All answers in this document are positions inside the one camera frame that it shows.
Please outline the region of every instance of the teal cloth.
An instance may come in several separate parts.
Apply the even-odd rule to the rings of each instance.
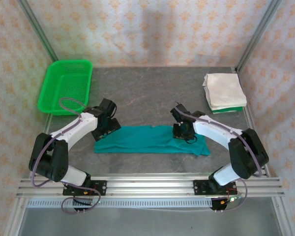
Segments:
[[[205,137],[196,135],[193,144],[173,138],[173,127],[123,126],[95,143],[95,153],[193,153],[210,155]]]

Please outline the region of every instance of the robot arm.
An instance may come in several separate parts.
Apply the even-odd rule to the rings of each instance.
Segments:
[[[229,150],[231,162],[213,172],[209,177],[209,188],[213,192],[217,192],[218,189],[236,179],[248,179],[257,171],[253,157],[239,136],[247,142],[259,166],[263,166],[269,161],[257,133],[252,129],[243,131],[228,127],[199,111],[191,114],[182,104],[173,108],[171,113],[178,122],[173,127],[174,138],[188,141],[192,140],[195,134],[200,134]]]
[[[84,109],[81,117],[75,119],[64,128],[50,135],[45,133],[38,135],[29,162],[29,169],[33,170],[42,149],[52,138],[60,133],[62,135],[56,138],[43,153],[36,172],[54,182],[61,181],[76,186],[88,187],[90,175],[68,164],[68,152],[77,141],[89,132],[98,141],[103,136],[120,129],[121,126],[117,119],[113,118],[116,108],[114,102],[103,99],[99,106]]]

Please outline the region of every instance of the patterned wall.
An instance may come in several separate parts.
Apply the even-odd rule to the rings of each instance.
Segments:
[[[295,221],[295,0],[282,1],[240,79]]]
[[[0,235],[45,124],[36,107],[50,63],[17,1],[0,0]]]
[[[237,66],[270,0],[30,0],[60,59]]]

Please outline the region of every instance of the white towel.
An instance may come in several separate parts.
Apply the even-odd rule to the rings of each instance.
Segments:
[[[212,111],[247,105],[237,74],[206,74],[202,86]]]

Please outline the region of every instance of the green basket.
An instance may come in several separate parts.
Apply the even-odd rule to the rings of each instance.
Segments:
[[[58,60],[52,63],[47,70],[38,99],[39,110],[55,116],[71,115],[72,113],[59,105],[59,99],[62,97],[71,97],[87,105],[92,70],[92,63],[88,60]],[[70,100],[64,100],[62,103],[78,113],[84,109]]]

